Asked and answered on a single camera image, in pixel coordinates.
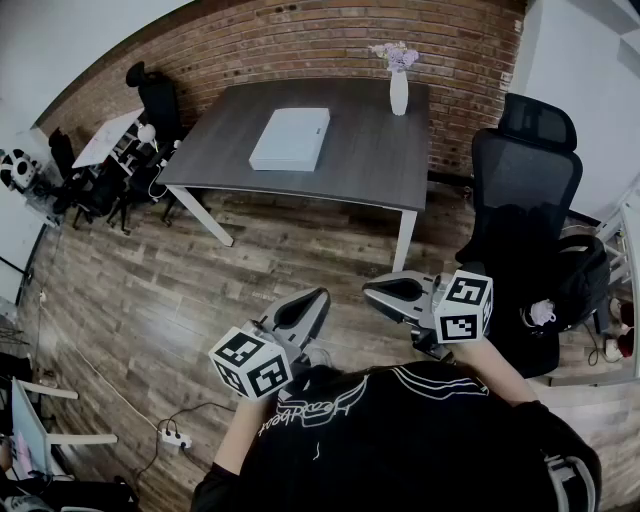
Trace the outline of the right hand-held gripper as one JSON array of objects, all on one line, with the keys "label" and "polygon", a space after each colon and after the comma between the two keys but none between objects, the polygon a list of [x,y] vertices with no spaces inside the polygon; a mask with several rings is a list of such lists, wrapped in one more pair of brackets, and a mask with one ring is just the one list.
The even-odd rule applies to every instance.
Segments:
[{"label": "right hand-held gripper", "polygon": [[[369,282],[365,301],[396,323],[417,322],[424,313],[424,293],[433,279],[421,273],[391,273]],[[413,347],[437,360],[450,344],[482,340],[493,311],[493,279],[484,269],[458,269],[437,276],[431,309],[411,330]]]}]

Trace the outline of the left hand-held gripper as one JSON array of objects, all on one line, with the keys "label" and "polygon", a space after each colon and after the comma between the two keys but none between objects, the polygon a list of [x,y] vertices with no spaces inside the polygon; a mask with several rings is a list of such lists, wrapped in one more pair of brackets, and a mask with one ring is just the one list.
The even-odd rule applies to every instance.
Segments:
[{"label": "left hand-held gripper", "polygon": [[231,328],[209,351],[222,382],[248,399],[288,385],[309,364],[305,347],[317,337],[330,307],[322,287],[280,299],[275,312]]}]

